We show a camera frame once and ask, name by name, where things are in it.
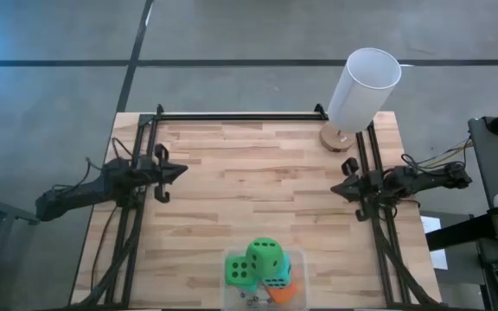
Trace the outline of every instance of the butcher block tabletop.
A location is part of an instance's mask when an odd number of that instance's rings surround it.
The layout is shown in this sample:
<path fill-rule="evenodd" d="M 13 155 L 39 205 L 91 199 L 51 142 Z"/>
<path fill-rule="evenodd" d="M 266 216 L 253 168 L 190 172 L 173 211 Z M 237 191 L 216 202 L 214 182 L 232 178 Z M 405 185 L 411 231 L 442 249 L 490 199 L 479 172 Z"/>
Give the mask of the butcher block tabletop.
<path fill-rule="evenodd" d="M 139 115 L 119 113 L 115 119 L 112 136 L 130 150 Z M 379 112 L 374 122 L 385 167 L 402 164 L 394 113 Z M 345 179 L 341 164 L 350 156 L 359 159 L 357 146 L 346 153 L 327 151 L 318 137 L 322 125 L 323 121 L 159 121 L 156 143 L 169 150 L 170 162 L 189 169 L 167 186 L 170 203 L 155 200 L 152 189 L 147 192 L 129 307 L 221 308 L 222 252 L 246 247 L 257 237 L 303 251 L 310 308 L 385 307 L 372 226 L 357 221 L 358 203 L 347 203 L 329 191 Z M 129 157 L 120 149 L 119 154 Z M 106 160 L 114 156 L 109 147 Z M 93 259 L 114 206 L 107 202 L 93 208 L 71 302 L 89 294 Z M 112 215 L 101 247 L 96 283 L 111 263 L 119 215 L 120 208 Z M 416 204 L 401 203 L 395 223 L 405 265 L 440 301 Z M 125 264 L 118 274 L 116 299 L 124 273 Z M 400 301 L 392 266 L 390 276 L 395 300 Z"/>

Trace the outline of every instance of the white cylinder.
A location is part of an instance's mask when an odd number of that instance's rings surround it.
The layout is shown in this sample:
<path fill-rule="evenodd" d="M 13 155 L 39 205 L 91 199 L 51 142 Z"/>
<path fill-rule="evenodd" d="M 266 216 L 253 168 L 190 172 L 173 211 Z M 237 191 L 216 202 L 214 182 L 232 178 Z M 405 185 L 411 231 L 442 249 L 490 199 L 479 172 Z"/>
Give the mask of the white cylinder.
<path fill-rule="evenodd" d="M 401 67 L 388 52 L 377 48 L 354 51 L 329 102 L 329 121 L 343 132 L 366 129 L 400 78 Z"/>

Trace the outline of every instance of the transparent box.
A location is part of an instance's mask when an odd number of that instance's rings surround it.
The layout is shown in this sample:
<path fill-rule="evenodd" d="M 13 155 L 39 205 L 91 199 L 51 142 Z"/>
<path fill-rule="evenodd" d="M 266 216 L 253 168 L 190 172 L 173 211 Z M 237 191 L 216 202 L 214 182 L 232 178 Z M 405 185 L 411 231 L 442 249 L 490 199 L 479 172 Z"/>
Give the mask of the transparent box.
<path fill-rule="evenodd" d="M 297 285 L 296 295 L 289 302 L 277 305 L 272 301 L 264 285 L 261 283 L 256 293 L 251 293 L 235 286 L 226 284 L 226 259 L 229 257 L 244 256 L 246 248 L 229 248 L 222 253 L 222 277 L 220 278 L 220 289 L 222 293 L 222 310 L 224 311 L 246 311 L 246 310 L 309 310 L 309 276 L 307 274 L 307 262 L 304 253 L 298 248 L 284 248 L 284 252 L 290 255 L 291 281 Z"/>

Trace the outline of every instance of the orange die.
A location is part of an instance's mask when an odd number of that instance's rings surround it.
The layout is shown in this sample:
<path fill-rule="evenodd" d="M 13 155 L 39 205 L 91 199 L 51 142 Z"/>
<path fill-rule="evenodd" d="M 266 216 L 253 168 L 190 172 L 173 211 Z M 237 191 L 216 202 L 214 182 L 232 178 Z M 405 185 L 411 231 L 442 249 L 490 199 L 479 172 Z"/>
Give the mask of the orange die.
<path fill-rule="evenodd" d="M 297 285 L 294 281 L 291 281 L 291 284 L 283 289 L 275 289 L 266 286 L 266 291 L 274 302 L 282 304 L 288 302 L 297 293 Z"/>

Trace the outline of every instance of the gray concrete floor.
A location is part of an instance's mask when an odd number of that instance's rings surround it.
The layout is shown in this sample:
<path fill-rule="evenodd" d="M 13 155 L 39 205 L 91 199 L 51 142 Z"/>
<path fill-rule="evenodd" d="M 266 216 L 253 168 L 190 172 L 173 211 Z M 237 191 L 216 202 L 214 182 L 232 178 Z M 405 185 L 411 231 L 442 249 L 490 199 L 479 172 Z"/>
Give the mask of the gray concrete floor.
<path fill-rule="evenodd" d="M 129 59 L 143 6 L 0 1 L 0 60 Z M 157 0 L 141 59 L 344 59 L 361 47 L 400 59 L 498 59 L 498 0 Z M 138 68 L 126 110 L 307 111 L 329 102 L 341 71 Z M 124 76 L 122 67 L 0 67 L 0 199 L 34 211 L 45 189 L 83 175 L 86 156 L 101 162 Z M 407 152 L 433 156 L 467 136 L 469 118 L 498 113 L 498 67 L 405 67 L 384 109 L 396 111 Z M 471 187 L 424 192 L 423 208 L 483 213 L 471 152 L 468 171 Z M 88 215 L 14 228 L 0 309 L 67 303 Z M 472 292 L 444 299 L 474 306 Z"/>

